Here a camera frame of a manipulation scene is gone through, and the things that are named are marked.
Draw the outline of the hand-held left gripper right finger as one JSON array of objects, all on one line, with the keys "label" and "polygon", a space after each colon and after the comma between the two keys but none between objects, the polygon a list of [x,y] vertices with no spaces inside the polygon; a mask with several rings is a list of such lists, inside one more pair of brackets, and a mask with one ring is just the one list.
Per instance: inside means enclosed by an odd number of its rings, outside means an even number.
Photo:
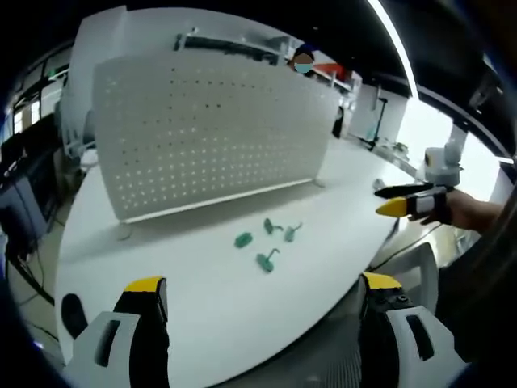
[{"label": "hand-held left gripper right finger", "polygon": [[391,276],[363,272],[359,350],[362,387],[451,387],[467,363],[453,334],[416,306]]}]

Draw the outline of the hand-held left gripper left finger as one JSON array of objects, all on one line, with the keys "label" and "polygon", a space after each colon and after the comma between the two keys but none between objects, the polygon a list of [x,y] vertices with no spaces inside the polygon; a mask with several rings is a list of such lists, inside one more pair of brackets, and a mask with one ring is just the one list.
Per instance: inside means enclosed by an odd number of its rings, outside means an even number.
[{"label": "hand-held left gripper left finger", "polygon": [[86,321],[79,297],[66,295],[66,330],[74,340],[66,365],[72,387],[168,387],[166,279],[135,280],[112,310]]}]

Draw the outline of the person's right hand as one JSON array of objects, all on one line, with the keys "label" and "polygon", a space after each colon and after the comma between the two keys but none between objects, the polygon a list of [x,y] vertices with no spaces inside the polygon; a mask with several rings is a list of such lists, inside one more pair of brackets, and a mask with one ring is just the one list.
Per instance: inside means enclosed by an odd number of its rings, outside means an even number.
[{"label": "person's right hand", "polygon": [[410,221],[419,221],[422,226],[438,222],[468,230],[470,228],[470,210],[473,198],[465,192],[452,190],[445,196],[445,205],[441,210],[433,209],[429,213],[414,214]]}]

